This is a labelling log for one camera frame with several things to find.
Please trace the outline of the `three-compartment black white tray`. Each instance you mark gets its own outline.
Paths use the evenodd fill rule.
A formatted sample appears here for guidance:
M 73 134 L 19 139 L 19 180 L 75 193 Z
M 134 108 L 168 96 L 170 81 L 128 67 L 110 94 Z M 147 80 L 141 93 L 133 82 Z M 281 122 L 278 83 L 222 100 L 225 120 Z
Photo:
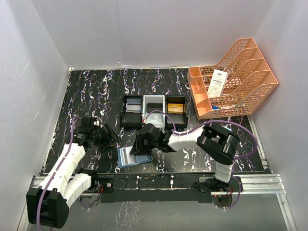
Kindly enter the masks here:
M 139 98 L 141 102 L 140 113 L 127 113 L 126 101 L 127 98 Z M 147 103 L 162 103 L 163 111 L 146 112 Z M 167 112 L 168 103 L 181 103 L 185 105 L 186 112 L 183 114 L 169 114 Z M 127 95 L 122 98 L 122 111 L 120 113 L 120 125 L 125 129 L 140 129 L 144 123 L 151 123 L 157 128 L 166 130 L 185 129 L 188 125 L 187 100 L 185 96 L 172 95 Z

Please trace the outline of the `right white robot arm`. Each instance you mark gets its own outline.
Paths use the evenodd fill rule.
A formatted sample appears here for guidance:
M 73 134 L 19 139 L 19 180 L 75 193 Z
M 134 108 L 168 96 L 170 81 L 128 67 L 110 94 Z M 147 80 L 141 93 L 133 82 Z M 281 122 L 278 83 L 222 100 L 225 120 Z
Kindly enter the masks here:
M 149 155 L 152 149 L 173 153 L 184 149 L 199 149 L 216 162 L 215 179 L 227 184 L 239 147 L 239 137 L 217 123 L 209 123 L 184 132 L 163 131 L 153 124 L 145 124 L 136 135 L 130 155 Z

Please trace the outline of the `blue leather card holder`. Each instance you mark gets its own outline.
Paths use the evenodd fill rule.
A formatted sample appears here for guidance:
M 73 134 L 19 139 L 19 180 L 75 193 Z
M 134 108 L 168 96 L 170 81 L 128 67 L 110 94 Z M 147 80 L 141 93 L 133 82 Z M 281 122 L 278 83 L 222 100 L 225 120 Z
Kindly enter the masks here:
M 120 168 L 151 162 L 150 155 L 130 155 L 131 150 L 132 146 L 119 148 L 117 150 Z

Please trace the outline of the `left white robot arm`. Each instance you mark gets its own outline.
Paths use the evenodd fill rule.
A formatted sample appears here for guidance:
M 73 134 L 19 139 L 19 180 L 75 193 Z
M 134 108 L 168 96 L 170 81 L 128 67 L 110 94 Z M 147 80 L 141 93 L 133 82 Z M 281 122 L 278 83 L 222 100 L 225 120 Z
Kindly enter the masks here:
M 78 116 L 72 118 L 70 136 L 49 174 L 37 187 L 30 187 L 26 194 L 28 221 L 38 229 L 41 226 L 62 228 L 70 207 L 83 192 L 112 190 L 112 181 L 100 180 L 95 170 L 77 167 L 89 149 L 106 151 L 118 136 L 109 124 L 102 125 L 95 117 L 82 117 L 76 128 L 77 119 Z

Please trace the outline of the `orange mesh file organizer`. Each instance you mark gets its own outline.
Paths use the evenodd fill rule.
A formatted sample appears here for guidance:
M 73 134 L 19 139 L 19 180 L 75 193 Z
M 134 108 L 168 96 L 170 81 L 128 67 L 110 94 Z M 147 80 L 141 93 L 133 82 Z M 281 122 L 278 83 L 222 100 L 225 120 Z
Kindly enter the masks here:
M 220 97 L 208 90 L 215 70 L 228 73 Z M 187 80 L 199 120 L 252 115 L 279 82 L 253 38 L 240 38 L 215 65 L 189 67 Z

